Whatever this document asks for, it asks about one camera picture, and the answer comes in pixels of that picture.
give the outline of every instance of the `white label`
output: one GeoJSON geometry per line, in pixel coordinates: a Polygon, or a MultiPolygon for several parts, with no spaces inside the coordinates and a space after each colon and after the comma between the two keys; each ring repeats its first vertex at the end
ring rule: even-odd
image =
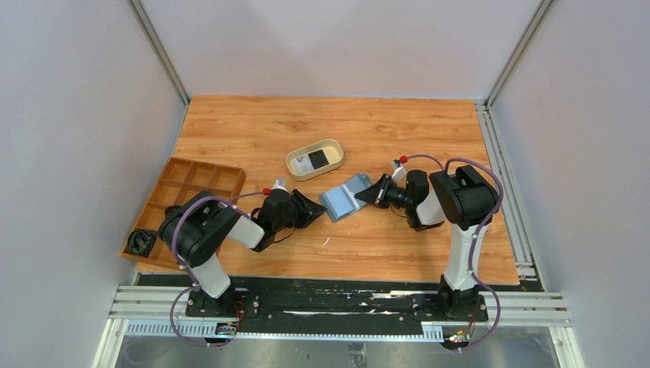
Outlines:
{"type": "Polygon", "coordinates": [[[305,175],[314,170],[314,166],[311,164],[311,160],[307,155],[295,158],[294,167],[296,168],[296,173],[298,173],[298,175],[305,175]]]}

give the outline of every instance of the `white wall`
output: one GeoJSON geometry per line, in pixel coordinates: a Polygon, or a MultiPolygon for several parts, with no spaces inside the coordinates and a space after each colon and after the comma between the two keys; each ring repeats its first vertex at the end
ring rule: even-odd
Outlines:
{"type": "Polygon", "coordinates": [[[88,367],[182,109],[125,1],[0,3],[0,366],[88,367]]]}
{"type": "Polygon", "coordinates": [[[539,0],[144,0],[194,94],[486,97],[539,0]]]}
{"type": "Polygon", "coordinates": [[[562,0],[494,108],[589,367],[647,366],[650,2],[562,0]]]}

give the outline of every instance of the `blue cloth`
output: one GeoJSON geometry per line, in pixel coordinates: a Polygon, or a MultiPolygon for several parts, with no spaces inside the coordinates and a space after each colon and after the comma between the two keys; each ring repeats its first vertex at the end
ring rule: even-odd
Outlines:
{"type": "Polygon", "coordinates": [[[355,199],[354,195],[370,186],[370,177],[367,174],[356,174],[342,185],[319,195],[318,198],[327,207],[327,214],[332,222],[337,222],[366,205],[364,201],[355,199]]]}

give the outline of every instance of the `wooden tray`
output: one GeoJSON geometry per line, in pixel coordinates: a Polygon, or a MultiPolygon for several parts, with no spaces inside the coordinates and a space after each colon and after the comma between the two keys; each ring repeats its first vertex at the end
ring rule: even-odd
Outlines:
{"type": "MultiPolygon", "coordinates": [[[[172,157],[167,161],[156,187],[151,192],[131,231],[143,228],[158,232],[158,227],[165,219],[167,207],[181,205],[205,189],[223,199],[237,196],[245,179],[244,170],[238,167],[172,157]]],[[[178,269],[172,252],[159,238],[156,238],[151,252],[146,257],[128,253],[127,243],[128,239],[122,247],[123,257],[150,265],[178,269]]]]}

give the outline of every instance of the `wooden table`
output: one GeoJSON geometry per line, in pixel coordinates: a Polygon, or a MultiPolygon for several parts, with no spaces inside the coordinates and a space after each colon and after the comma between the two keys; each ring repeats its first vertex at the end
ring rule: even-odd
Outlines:
{"type": "MultiPolygon", "coordinates": [[[[192,98],[174,156],[244,168],[242,193],[262,190],[284,177],[289,190],[298,188],[318,202],[319,194],[352,175],[368,173],[374,183],[383,173],[392,173],[392,159],[416,153],[428,153],[443,162],[466,157],[487,165],[473,102],[197,96],[192,98]],[[343,147],[343,165],[306,182],[292,180],[284,163],[287,154],[326,138],[343,147]]],[[[428,159],[413,159],[406,168],[438,169],[428,159]]],[[[238,205],[251,211],[263,199],[241,199],[238,205]]],[[[285,229],[278,238],[290,231],[285,229]]],[[[450,237],[448,223],[414,232],[404,218],[367,205],[336,223],[323,215],[262,253],[226,241],[218,256],[229,274],[439,281],[447,266],[450,237]]],[[[147,271],[151,266],[139,269],[147,271]]],[[[485,236],[478,270],[486,282],[518,284],[500,213],[485,236]]]]}

